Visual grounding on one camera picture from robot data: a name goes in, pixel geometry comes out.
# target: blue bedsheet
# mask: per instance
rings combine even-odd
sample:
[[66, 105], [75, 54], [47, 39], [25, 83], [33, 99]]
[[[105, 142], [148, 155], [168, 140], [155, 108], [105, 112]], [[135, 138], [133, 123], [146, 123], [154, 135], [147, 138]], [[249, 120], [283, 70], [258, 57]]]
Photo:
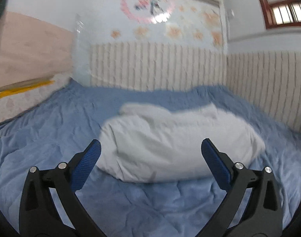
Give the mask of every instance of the blue bedsheet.
[[[250, 168], [270, 166], [280, 187], [283, 226], [301, 200], [301, 134], [290, 131], [225, 87], [190, 92], [133, 92], [84, 88], [75, 81], [20, 117], [0, 125], [0, 209], [18, 230], [19, 205], [28, 169], [54, 168], [98, 138], [103, 122], [126, 102], [152, 103], [171, 111], [213, 102], [243, 117], [262, 136], [266, 152]], [[221, 203], [225, 192], [212, 177], [174, 183], [123, 183], [94, 168], [76, 192], [97, 225], [112, 236], [195, 236]], [[248, 196], [232, 223], [237, 224]], [[65, 224], [71, 226], [55, 203]]]

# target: orange flower sticker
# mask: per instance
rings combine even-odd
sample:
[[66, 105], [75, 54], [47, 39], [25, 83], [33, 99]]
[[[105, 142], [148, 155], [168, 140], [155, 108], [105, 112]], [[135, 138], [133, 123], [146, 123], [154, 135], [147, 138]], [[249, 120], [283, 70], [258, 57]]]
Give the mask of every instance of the orange flower sticker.
[[113, 37], [114, 39], [117, 39], [121, 36], [121, 32], [119, 30], [113, 30], [111, 32], [111, 37]]
[[146, 27], [138, 27], [134, 30], [134, 35], [137, 39], [148, 38], [149, 29]]
[[179, 26], [175, 25], [167, 25], [167, 33], [166, 35], [172, 39], [179, 39], [182, 37], [182, 31]]
[[203, 15], [204, 15], [205, 23], [206, 23], [207, 27], [213, 28], [213, 27], [219, 27], [221, 25], [220, 17], [218, 14], [204, 12]]
[[197, 40], [202, 40], [203, 39], [203, 34], [200, 32], [198, 29], [196, 32], [193, 33], [193, 38]]
[[213, 45], [215, 47], [221, 47], [223, 46], [223, 36], [221, 32], [211, 32], [212, 37], [213, 37]]

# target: metal screw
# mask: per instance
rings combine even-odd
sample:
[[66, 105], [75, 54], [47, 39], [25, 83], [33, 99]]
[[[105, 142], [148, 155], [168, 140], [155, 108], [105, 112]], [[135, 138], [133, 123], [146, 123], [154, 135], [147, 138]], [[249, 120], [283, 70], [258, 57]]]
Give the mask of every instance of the metal screw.
[[36, 166], [31, 167], [29, 171], [30, 171], [31, 173], [36, 172]]
[[270, 167], [267, 166], [267, 167], [265, 168], [265, 171], [266, 171], [267, 173], [271, 173], [271, 172], [272, 172], [272, 169], [271, 169]]
[[243, 165], [242, 163], [240, 163], [240, 162], [237, 162], [237, 163], [235, 164], [235, 167], [236, 167], [237, 169], [243, 169], [243, 168], [244, 168], [244, 165]]
[[58, 164], [59, 169], [65, 169], [66, 167], [67, 167], [67, 164], [65, 162]]

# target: wrinkled fabric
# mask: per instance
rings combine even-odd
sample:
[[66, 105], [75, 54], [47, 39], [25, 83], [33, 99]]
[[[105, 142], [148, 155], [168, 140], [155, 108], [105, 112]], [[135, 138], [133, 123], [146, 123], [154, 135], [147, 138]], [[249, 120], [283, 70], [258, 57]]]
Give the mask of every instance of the wrinkled fabric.
[[214, 104], [171, 113], [126, 103], [102, 126], [98, 168], [130, 183], [172, 182], [212, 175], [201, 153], [209, 138], [232, 161], [249, 166], [265, 143], [245, 120]]
[[[100, 126], [126, 102], [151, 103], [170, 111], [214, 103], [246, 120], [265, 142], [266, 151], [250, 165], [270, 166], [283, 207], [283, 227], [301, 200], [301, 134], [290, 131], [222, 86], [189, 92], [134, 92], [103, 87], [84, 88], [72, 81], [66, 88], [18, 118], [0, 125], [0, 209], [18, 230], [23, 184], [31, 166], [54, 168], [82, 152], [100, 134]], [[213, 177], [172, 183], [134, 184], [116, 180], [97, 167], [76, 192], [84, 208], [109, 237], [195, 236], [216, 211], [225, 191]], [[67, 216], [53, 193], [65, 224]], [[248, 194], [232, 225], [237, 224]]]

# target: wooden window frame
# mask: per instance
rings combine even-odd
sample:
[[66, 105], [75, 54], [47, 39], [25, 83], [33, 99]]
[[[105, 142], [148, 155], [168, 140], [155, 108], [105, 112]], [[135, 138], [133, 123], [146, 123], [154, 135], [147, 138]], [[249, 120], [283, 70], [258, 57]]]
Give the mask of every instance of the wooden window frame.
[[301, 27], [301, 22], [291, 22], [284, 24], [276, 24], [272, 8], [281, 5], [290, 5], [292, 3], [300, 3], [300, 0], [276, 0], [269, 3], [268, 0], [259, 0], [264, 15], [266, 29], [279, 28], [279, 27]]

